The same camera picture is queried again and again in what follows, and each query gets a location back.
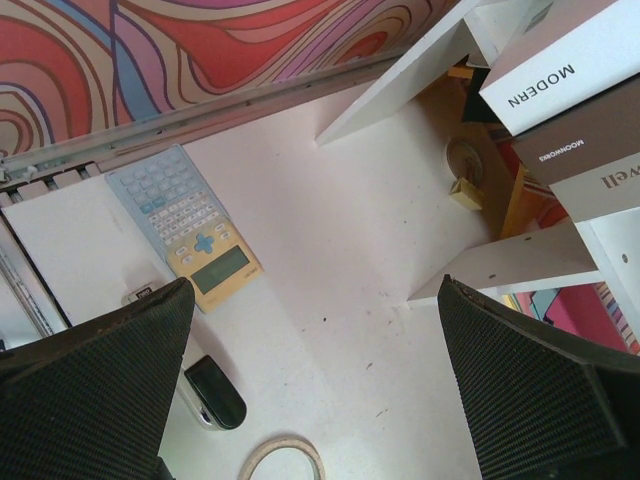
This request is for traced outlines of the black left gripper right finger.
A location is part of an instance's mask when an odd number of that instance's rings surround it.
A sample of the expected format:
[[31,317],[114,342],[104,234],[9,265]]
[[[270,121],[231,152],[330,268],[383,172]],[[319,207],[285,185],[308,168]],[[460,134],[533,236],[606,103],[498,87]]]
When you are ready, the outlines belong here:
[[483,478],[638,478],[638,357],[451,276],[437,305]]

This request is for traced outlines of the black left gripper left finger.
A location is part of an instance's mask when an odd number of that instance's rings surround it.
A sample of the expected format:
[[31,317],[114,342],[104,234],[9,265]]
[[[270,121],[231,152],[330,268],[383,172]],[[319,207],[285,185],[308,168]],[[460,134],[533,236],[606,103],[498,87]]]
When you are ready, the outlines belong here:
[[3,352],[2,478],[171,478],[159,449],[194,307],[178,279]]

